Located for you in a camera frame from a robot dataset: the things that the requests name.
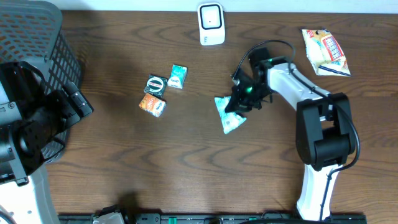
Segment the white blue snack bag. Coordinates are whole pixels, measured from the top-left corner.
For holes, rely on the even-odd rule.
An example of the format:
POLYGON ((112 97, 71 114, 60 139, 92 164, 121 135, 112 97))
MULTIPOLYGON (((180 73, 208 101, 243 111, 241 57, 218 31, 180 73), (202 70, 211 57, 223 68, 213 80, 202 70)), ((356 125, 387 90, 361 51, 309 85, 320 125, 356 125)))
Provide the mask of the white blue snack bag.
POLYGON ((346 56, 327 29, 302 29, 307 58, 318 76, 350 77, 346 56))

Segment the orange juice carton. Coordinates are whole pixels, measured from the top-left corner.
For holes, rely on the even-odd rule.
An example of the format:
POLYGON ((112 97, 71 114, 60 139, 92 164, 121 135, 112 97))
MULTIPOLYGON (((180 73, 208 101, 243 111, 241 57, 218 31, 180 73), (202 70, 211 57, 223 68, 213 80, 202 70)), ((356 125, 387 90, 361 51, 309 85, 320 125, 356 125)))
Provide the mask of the orange juice carton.
POLYGON ((146 93, 139 103, 139 107, 140 109, 158 118, 163 113, 166 107, 166 102, 149 93, 146 93))

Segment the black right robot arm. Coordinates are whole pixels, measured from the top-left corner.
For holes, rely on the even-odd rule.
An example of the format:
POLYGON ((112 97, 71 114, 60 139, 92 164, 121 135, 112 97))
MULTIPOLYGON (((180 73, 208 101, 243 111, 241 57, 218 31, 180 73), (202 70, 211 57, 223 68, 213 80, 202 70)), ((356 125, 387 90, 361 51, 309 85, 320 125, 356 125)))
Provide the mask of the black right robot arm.
POLYGON ((249 60, 253 76, 241 68, 233 73, 234 87, 225 112, 261 109, 264 98, 273 93, 283 97, 295 110, 295 147, 305 166, 296 211, 304 220, 330 219, 336 178, 350 167, 348 156, 359 154, 348 97, 317 87, 296 69, 292 59, 271 57, 265 47, 251 48, 244 58, 249 60))

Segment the teal snack packet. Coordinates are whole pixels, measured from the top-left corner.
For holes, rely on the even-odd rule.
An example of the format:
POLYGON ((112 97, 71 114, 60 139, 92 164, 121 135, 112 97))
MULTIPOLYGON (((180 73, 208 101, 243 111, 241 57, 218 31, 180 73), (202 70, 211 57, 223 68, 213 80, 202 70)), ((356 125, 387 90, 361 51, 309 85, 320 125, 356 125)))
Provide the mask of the teal snack packet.
POLYGON ((230 99, 231 99, 230 96, 214 98, 216 109, 218 110, 221 119, 223 132, 225 134, 228 134, 231 131, 235 130, 247 120, 247 118, 244 118, 235 112, 230 112, 230 113, 225 112, 226 106, 228 105, 230 99))

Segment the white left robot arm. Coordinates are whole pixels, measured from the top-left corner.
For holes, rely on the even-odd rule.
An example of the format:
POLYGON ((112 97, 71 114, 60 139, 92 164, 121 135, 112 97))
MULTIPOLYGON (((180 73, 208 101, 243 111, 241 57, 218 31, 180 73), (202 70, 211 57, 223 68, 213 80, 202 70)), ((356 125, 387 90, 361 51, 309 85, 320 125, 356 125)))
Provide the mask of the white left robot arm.
POLYGON ((58 134, 94 112, 73 83, 45 93, 43 73, 28 62, 1 64, 1 223, 59 223, 50 195, 48 158, 58 134))

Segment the dark green round-label packet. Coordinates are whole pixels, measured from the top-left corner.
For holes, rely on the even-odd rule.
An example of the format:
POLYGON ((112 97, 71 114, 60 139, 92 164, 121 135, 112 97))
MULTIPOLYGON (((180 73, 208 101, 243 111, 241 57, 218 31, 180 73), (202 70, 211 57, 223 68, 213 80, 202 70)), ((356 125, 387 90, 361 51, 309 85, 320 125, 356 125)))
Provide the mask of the dark green round-label packet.
POLYGON ((168 80, 164 77, 149 75, 149 79, 144 88, 144 93, 149 93, 158 98, 162 98, 167 87, 167 82, 168 80))

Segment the teal white drink carton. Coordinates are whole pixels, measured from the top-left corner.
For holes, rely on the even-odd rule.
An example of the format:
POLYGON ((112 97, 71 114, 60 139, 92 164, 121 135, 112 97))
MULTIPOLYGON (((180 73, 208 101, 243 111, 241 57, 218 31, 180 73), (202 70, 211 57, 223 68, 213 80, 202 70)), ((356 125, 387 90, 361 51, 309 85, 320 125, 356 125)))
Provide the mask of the teal white drink carton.
POLYGON ((168 86, 182 89, 185 83, 185 78, 187 76, 187 67, 180 65, 172 65, 172 71, 170 73, 170 78, 168 79, 168 86))

